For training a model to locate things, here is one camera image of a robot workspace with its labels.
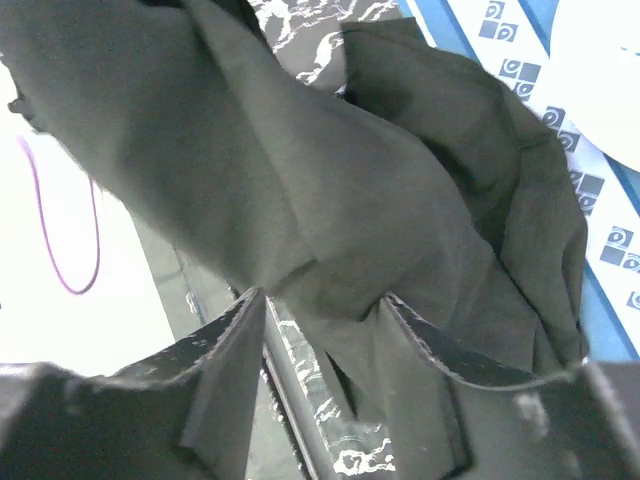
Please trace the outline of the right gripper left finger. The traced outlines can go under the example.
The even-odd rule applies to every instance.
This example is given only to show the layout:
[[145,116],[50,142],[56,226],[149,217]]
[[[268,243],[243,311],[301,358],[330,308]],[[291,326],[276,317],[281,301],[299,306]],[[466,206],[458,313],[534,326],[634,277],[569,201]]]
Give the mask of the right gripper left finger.
[[112,376],[1,368],[5,479],[241,479],[265,331],[248,290],[218,318]]

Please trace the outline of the black button shirt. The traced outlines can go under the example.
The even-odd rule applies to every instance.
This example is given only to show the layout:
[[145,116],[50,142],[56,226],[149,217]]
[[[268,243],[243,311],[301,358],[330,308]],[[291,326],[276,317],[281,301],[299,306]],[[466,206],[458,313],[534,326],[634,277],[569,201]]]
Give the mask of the black button shirt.
[[545,375],[588,353],[587,227],[554,130],[408,18],[343,28],[343,97],[286,72],[245,1],[5,1],[38,128],[237,290],[282,301],[344,412],[417,433],[421,381],[377,334],[392,293]]

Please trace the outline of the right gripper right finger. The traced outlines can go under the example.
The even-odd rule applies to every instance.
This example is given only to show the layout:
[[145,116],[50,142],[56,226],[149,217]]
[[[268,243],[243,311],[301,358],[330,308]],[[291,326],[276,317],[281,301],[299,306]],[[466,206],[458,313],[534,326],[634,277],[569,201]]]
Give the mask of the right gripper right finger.
[[535,377],[462,347],[394,296],[376,361],[403,479],[635,479],[639,367]]

